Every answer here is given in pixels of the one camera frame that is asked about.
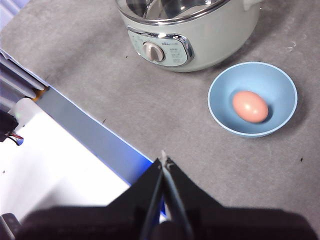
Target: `gray table surface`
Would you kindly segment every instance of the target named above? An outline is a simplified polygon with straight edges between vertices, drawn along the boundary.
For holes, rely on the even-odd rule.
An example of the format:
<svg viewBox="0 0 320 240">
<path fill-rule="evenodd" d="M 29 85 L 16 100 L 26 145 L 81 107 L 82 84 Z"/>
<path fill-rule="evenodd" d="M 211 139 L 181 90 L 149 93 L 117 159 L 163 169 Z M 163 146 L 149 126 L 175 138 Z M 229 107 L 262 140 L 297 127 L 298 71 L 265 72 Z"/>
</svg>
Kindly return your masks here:
<svg viewBox="0 0 320 240">
<path fill-rule="evenodd" d="M 149 158 L 165 149 L 225 206 L 301 213 L 320 234 L 319 12 L 319 0 L 266 0 L 236 54 L 191 73 L 139 57 L 111 0 L 31 0 L 1 48 Z M 247 61 L 280 67 L 298 90 L 292 119 L 262 138 L 227 132 L 207 106 L 213 79 Z"/>
</svg>

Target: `blue bowl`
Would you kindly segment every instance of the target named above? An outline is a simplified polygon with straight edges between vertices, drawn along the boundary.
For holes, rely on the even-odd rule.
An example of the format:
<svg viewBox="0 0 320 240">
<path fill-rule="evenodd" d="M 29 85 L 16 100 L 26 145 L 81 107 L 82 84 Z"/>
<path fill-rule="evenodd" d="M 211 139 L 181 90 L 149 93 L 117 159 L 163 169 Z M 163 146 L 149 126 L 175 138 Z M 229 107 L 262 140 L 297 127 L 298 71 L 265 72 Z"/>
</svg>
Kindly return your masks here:
<svg viewBox="0 0 320 240">
<path fill-rule="evenodd" d="M 232 106 L 239 91 L 251 91 L 268 105 L 268 116 L 260 123 L 240 118 Z M 294 82 L 281 69 L 264 62 L 244 62 L 224 70 L 213 81 L 208 105 L 213 118 L 228 131 L 249 138 L 269 135 L 293 116 L 298 103 Z"/>
</svg>

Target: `egg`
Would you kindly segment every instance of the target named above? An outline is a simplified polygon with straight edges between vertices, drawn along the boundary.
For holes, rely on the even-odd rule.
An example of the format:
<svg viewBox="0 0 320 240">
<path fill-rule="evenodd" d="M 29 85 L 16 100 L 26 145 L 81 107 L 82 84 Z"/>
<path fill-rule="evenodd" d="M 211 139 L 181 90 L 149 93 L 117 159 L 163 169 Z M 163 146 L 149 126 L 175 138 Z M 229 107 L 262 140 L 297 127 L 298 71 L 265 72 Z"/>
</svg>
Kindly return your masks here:
<svg viewBox="0 0 320 240">
<path fill-rule="evenodd" d="M 250 123 L 260 123 L 268 116 L 268 105 L 265 100 L 252 91 L 239 91 L 232 99 L 236 114 Z"/>
</svg>

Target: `blue strip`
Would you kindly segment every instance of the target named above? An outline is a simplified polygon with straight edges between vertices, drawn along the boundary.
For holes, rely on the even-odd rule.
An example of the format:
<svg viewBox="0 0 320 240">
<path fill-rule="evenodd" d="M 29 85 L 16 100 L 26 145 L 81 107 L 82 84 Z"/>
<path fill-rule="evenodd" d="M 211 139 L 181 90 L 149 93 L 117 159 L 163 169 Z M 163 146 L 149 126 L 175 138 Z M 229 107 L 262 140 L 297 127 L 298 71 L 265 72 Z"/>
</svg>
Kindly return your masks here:
<svg viewBox="0 0 320 240">
<path fill-rule="evenodd" d="M 153 163 L 57 90 L 49 88 L 36 103 L 128 184 L 132 185 Z"/>
</svg>

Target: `cable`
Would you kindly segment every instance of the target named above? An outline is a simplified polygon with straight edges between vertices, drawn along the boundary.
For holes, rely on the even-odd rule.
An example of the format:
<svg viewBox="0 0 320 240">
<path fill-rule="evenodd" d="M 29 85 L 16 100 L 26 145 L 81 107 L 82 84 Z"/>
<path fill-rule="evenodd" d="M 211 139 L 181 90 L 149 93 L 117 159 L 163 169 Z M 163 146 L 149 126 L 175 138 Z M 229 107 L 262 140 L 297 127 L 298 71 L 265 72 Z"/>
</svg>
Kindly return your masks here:
<svg viewBox="0 0 320 240">
<path fill-rule="evenodd" d="M 15 137 L 15 138 L 17 138 L 17 139 L 21 139 L 21 140 L 24 139 L 22 136 L 19 136 L 19 135 L 13 133 L 13 132 L 10 133 L 10 136 L 13 136 L 13 137 Z"/>
<path fill-rule="evenodd" d="M 14 141 L 14 142 L 15 142 L 15 144 L 16 144 L 17 146 L 19 146 L 18 142 L 17 142 L 16 140 L 14 140 L 12 137 L 7 136 L 7 138 L 8 138 L 8 139 L 11 139 L 12 141 Z"/>
<path fill-rule="evenodd" d="M 21 138 L 18 138 L 17 140 L 15 140 L 14 138 L 12 138 L 12 137 L 10 137 L 10 136 L 7 136 L 7 138 L 9 138 L 9 139 L 11 139 L 12 141 L 14 141 L 17 146 L 20 146 L 21 144 L 24 143 L 24 138 L 23 138 L 23 137 L 22 137 L 22 139 L 21 139 Z"/>
</svg>

